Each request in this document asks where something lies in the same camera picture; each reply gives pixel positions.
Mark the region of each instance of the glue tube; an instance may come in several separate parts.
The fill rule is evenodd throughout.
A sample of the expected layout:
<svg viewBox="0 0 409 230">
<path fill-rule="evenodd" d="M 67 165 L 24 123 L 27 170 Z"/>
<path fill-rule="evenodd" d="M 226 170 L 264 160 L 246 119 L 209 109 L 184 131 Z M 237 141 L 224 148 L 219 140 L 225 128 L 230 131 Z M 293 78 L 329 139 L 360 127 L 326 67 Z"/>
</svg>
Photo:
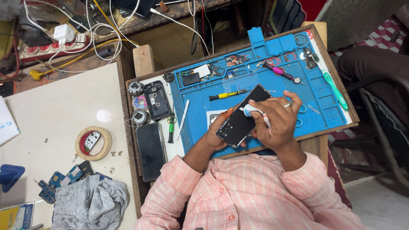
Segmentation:
<svg viewBox="0 0 409 230">
<path fill-rule="evenodd" d="M 251 117 L 251 112 L 253 111 L 261 113 L 263 115 L 265 124 L 271 129 L 270 120 L 268 119 L 267 115 L 258 108 L 252 107 L 251 105 L 247 104 L 244 107 L 240 107 L 239 109 L 244 112 L 244 115 L 246 115 L 246 117 Z"/>
</svg>

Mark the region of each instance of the power strip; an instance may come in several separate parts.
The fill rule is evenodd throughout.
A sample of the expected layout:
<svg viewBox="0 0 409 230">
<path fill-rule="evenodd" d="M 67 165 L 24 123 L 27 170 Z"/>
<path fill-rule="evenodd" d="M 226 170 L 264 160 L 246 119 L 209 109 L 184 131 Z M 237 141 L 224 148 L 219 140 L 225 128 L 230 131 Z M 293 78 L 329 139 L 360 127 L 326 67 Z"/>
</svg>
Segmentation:
<svg viewBox="0 0 409 230">
<path fill-rule="evenodd" d="M 76 42 L 86 42 L 86 43 L 66 43 L 63 50 L 58 53 L 57 56 L 66 55 L 64 51 L 77 51 L 83 49 L 88 45 L 88 37 L 85 34 L 77 34 L 74 41 Z M 52 57 L 55 53 L 60 50 L 60 45 L 58 42 L 53 42 L 50 45 L 28 47 L 26 44 L 22 44 L 19 52 L 19 57 L 21 61 L 34 61 L 35 59 L 45 59 Z"/>
</svg>

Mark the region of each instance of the shirt sleeve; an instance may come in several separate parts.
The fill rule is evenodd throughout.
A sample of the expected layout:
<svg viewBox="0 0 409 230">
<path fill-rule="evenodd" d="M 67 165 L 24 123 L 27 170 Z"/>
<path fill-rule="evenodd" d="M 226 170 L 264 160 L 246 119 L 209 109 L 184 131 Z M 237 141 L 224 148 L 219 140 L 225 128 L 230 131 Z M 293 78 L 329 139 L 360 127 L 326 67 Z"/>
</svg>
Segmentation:
<svg viewBox="0 0 409 230">
<path fill-rule="evenodd" d="M 305 153 L 307 161 L 296 171 L 280 171 L 280 178 L 290 193 L 312 212 L 314 219 L 330 229 L 366 229 L 360 218 L 351 212 L 335 192 L 324 163 Z"/>
<path fill-rule="evenodd" d="M 134 229 L 178 230 L 180 216 L 185 203 L 202 176 L 189 167 L 180 156 L 166 163 L 142 205 L 142 217 Z"/>
</svg>

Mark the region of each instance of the ring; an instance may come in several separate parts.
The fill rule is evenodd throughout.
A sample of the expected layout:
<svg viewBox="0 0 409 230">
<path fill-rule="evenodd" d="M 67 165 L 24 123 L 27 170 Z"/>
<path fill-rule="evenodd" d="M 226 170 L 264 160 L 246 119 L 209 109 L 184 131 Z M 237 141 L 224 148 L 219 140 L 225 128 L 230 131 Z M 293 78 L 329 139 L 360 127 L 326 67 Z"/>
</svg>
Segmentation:
<svg viewBox="0 0 409 230">
<path fill-rule="evenodd" d="M 289 106 L 291 106 L 291 105 L 292 105 L 292 101 L 288 102 L 288 104 L 286 104 L 286 105 L 284 106 L 284 108 L 287 108 L 287 107 L 289 107 Z"/>
</svg>

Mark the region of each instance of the yellow cable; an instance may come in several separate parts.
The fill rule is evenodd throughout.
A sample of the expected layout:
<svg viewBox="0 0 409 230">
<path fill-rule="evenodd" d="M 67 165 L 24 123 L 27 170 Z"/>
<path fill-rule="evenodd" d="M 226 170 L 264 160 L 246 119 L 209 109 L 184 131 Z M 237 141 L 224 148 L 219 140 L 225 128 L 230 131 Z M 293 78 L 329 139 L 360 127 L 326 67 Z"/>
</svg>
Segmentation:
<svg viewBox="0 0 409 230">
<path fill-rule="evenodd" d="M 85 53 L 83 53 L 83 54 L 80 55 L 79 57 L 75 58 L 74 60 L 71 60 L 71 61 L 69 61 L 69 62 L 67 62 L 67 63 L 65 63 L 65 64 L 62 64 L 62 65 L 60 65 L 60 66 L 57 66 L 57 67 L 55 67 L 55 68 L 56 68 L 56 69 L 59 69 L 59 68 L 62 68 L 62 67 L 64 67 L 64 66 L 66 66 L 66 65 L 69 65 L 69 64 L 71 64 L 71 63 L 73 63 L 73 62 L 79 60 L 80 58 L 84 57 L 85 55 L 87 55 L 89 52 L 95 50 L 96 48 L 99 48 L 99 47 L 101 47 L 101 46 L 103 46 L 103 45 L 105 45 L 105 44 L 107 44 L 107 43 L 109 43 L 109 42 L 113 42 L 113 41 L 118 41 L 118 39 L 112 39 L 112 40 L 106 41 L 106 42 L 104 42 L 104 43 L 101 43 L 101 44 L 97 45 L 96 47 L 93 47 L 93 48 L 91 48 L 90 50 L 86 51 Z M 161 63 L 155 56 L 153 56 L 153 58 L 156 59 L 156 60 L 159 62 L 159 64 L 162 65 L 162 63 Z M 39 72 L 39 71 L 37 71 L 37 70 L 31 70 L 29 73 L 30 73 L 30 75 L 31 75 L 35 80 L 39 81 L 39 80 L 41 79 L 41 76 L 44 76 L 44 75 L 46 75 L 46 74 L 48 74 L 48 73 L 50 73 L 50 72 L 52 72 L 52 71 L 54 71 L 54 70 L 55 70 L 55 69 L 51 69 L 51 70 L 48 70 L 48 71 L 45 71 L 45 72 Z"/>
<path fill-rule="evenodd" d="M 101 9 L 101 7 L 98 5 L 97 1 L 94 0 L 94 3 L 97 5 L 98 9 L 101 11 L 102 15 L 104 15 L 104 17 L 106 18 L 106 20 L 109 22 L 109 24 L 111 24 L 112 28 L 114 28 L 114 30 L 117 31 L 117 33 L 119 34 L 119 36 L 122 37 L 121 33 L 117 30 L 117 28 L 114 26 L 114 24 L 112 24 L 112 22 L 109 20 L 109 18 L 106 16 L 106 14 L 103 12 L 103 10 Z"/>
</svg>

